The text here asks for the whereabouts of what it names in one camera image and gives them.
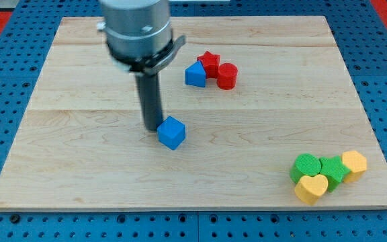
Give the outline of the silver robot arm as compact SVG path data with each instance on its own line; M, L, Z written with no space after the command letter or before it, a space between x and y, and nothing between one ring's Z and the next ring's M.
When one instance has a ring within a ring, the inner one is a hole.
M155 75L186 43L174 39L168 0L99 0L111 56L130 72Z

